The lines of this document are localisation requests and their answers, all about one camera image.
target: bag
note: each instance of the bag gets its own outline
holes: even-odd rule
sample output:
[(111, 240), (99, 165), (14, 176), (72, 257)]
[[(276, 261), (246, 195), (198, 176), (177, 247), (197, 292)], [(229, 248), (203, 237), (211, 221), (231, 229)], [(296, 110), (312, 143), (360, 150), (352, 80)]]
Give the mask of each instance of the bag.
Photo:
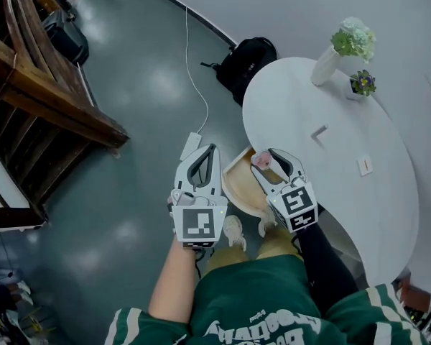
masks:
[(235, 101), (243, 106), (244, 94), (251, 79), (264, 66), (277, 60), (277, 52), (273, 44), (263, 37), (244, 40), (236, 48), (230, 47), (230, 51), (221, 64), (201, 65), (214, 69), (218, 81), (233, 94)]

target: wooden staircase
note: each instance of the wooden staircase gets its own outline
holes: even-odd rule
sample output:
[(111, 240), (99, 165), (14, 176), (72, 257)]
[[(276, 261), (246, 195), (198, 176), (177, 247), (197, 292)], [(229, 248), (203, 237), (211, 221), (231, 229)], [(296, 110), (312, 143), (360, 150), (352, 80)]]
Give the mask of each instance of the wooden staircase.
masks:
[[(38, 2), (49, 13), (58, 7), (54, 0)], [(0, 160), (42, 221), (43, 203), (89, 152), (128, 139), (92, 103), (79, 69), (52, 46), (32, 0), (0, 0)]]

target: floor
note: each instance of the floor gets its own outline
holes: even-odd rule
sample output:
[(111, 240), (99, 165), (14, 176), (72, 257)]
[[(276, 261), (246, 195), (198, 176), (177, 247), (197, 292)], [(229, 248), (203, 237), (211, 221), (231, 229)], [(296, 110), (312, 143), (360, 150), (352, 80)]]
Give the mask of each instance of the floor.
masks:
[[(74, 5), (90, 45), (84, 70), (92, 92), (131, 140), (119, 159), (100, 151), (74, 171), (47, 205), (49, 226), (3, 237), (35, 300), (54, 310), (70, 342), (102, 344), (117, 309), (148, 306), (172, 240), (166, 200), (205, 105), (185, 68), (183, 10), (168, 0)], [(210, 107), (203, 144), (217, 144), (224, 167), (248, 145), (241, 107), (199, 64), (221, 62), (228, 45), (192, 17), (188, 24), (190, 70)], [(234, 212), (258, 236), (256, 220)], [(1, 246), (0, 265), (7, 266)]]

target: pink object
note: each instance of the pink object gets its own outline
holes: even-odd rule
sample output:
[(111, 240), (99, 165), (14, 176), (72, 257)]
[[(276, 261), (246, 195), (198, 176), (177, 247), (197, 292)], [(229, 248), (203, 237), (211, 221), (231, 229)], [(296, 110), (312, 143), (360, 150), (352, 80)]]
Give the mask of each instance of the pink object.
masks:
[(272, 164), (272, 154), (269, 151), (261, 151), (251, 157), (251, 164), (260, 170), (268, 170)]

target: round table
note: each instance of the round table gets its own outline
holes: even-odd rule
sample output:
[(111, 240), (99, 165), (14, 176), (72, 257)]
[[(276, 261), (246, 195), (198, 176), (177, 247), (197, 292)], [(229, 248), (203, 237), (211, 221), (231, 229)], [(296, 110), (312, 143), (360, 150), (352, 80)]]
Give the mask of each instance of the round table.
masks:
[[(418, 192), (410, 157), (374, 98), (344, 97), (346, 74), (337, 70), (314, 86), (315, 63), (289, 57), (254, 76), (243, 103), (247, 137), (256, 151), (277, 148), (302, 161), (318, 202), (356, 246), (368, 283), (391, 282), (407, 265), (417, 238)], [(313, 139), (324, 124), (328, 129)], [(357, 160), (367, 155), (373, 172), (361, 177)]]

